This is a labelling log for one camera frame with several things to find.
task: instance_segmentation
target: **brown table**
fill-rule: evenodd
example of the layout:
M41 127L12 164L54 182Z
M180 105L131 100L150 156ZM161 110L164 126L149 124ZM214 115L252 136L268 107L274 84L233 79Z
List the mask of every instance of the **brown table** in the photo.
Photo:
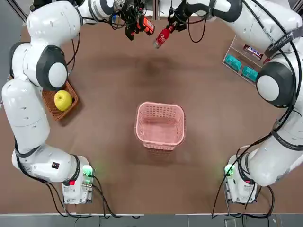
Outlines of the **brown table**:
M156 22L156 33L165 24ZM192 28L198 38L200 26ZM251 84L222 65L233 37L215 21L207 24L199 44L190 41L187 31L176 32L155 50L156 35L136 35L130 42L123 29L84 26L69 77L80 104L61 122L49 116L48 144L89 159L116 213L210 213L230 156L268 133L279 114ZM28 40L26 30L22 39ZM63 49L69 59L71 44ZM186 140L168 157L149 155L134 135L136 108L145 101L185 110ZM13 134L3 108L0 123L0 213L54 213L47 188L11 164ZM300 167L273 185L274 212L303 212L302 173ZM266 189L263 195L248 212L268 211ZM95 193L92 205L70 210L102 213L100 201ZM223 190L215 211L227 212ZM242 206L232 206L232 211L243 211Z

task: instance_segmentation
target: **pink laundry basket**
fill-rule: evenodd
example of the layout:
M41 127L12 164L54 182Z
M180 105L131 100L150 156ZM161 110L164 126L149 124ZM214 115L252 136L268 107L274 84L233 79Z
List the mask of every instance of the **pink laundry basket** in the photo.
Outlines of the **pink laundry basket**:
M138 108L136 135L146 148L173 150L185 138L185 115L180 106L142 103Z

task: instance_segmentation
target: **wicker basket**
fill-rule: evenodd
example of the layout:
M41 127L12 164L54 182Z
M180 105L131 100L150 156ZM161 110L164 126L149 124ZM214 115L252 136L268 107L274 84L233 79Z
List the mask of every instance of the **wicker basket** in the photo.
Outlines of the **wicker basket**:
M65 117L66 114L69 111L71 111L71 109L74 108L78 102L78 96L68 81L65 83L65 85L66 86L65 86L64 90L67 91L68 93L70 93L70 95L72 97L72 104L67 110L65 110L63 112L58 110L55 105L54 96L56 94L56 91L44 91L44 90L42 91L42 98L45 102L45 105L46 105L47 109L49 110L49 112L51 112L55 121L61 120L63 117Z

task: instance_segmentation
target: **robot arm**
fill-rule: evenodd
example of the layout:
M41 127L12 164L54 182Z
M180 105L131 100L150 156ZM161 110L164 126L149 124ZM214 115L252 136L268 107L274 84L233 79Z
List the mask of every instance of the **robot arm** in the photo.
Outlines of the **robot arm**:
M15 136L13 165L46 182L62 182L65 203L91 200L92 169L85 157L45 144L50 133L42 89L64 86L67 65L62 43L71 40L85 23L81 18L103 19L113 12L113 0L86 0L75 8L67 1L54 2L32 12L27 19L30 43L11 49L11 75L2 88L3 106Z
M215 16L223 20L247 44L268 51L279 46L289 37L293 39L300 64L302 65L303 40L301 38L302 19L290 9L269 1L257 0L282 25L285 32L251 0L187 0L183 1L169 18L169 23L184 24L192 13L199 12L202 18ZM263 27L253 16L256 14ZM298 57L289 42L281 50L291 63L296 76L296 84L292 67L285 57L277 52L271 53L271 60L259 72L256 87L260 96L270 104L281 107L291 105L294 91L298 87L299 69ZM246 203L251 194L254 201L255 184L267 186L280 180L303 161L303 98L302 92L296 100L285 124L278 132L261 144L260 148L243 155L233 167L233 172L227 177L227 197L232 202ZM228 169L236 161L233 156L229 160Z

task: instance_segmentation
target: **yellow apple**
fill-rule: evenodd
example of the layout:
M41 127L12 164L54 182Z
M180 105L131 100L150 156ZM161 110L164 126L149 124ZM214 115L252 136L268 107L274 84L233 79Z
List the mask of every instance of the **yellow apple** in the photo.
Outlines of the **yellow apple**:
M71 95L65 90L57 91L54 96L54 102L58 110L65 111L71 106Z

